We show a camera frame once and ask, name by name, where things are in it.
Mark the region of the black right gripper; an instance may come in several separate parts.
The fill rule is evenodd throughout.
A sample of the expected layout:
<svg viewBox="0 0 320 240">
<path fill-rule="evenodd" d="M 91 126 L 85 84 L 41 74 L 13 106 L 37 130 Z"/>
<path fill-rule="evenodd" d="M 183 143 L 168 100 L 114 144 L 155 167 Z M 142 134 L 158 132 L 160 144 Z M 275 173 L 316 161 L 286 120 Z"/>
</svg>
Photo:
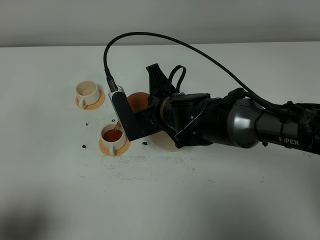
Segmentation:
<svg viewBox="0 0 320 240">
<path fill-rule="evenodd" d="M 159 131 L 166 132 L 170 138 L 174 138 L 176 131 L 165 123 L 164 105 L 173 97 L 178 96 L 172 82 L 162 72 L 157 63 L 146 67 L 149 76 L 148 107 L 141 114 L 145 117 L 146 125 L 141 131 L 141 138 L 150 136 Z"/>
</svg>

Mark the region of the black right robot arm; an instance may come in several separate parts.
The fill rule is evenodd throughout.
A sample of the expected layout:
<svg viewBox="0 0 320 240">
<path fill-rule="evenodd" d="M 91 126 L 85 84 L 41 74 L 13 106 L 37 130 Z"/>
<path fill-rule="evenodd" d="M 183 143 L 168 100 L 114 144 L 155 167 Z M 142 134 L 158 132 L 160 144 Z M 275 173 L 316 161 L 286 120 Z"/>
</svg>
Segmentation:
<svg viewBox="0 0 320 240">
<path fill-rule="evenodd" d="M 320 106 L 275 105 L 243 88 L 225 97 L 184 94 L 158 64 L 147 67 L 150 125 L 165 132 L 178 148 L 222 144 L 249 149 L 262 143 L 309 153 L 320 152 Z"/>
</svg>

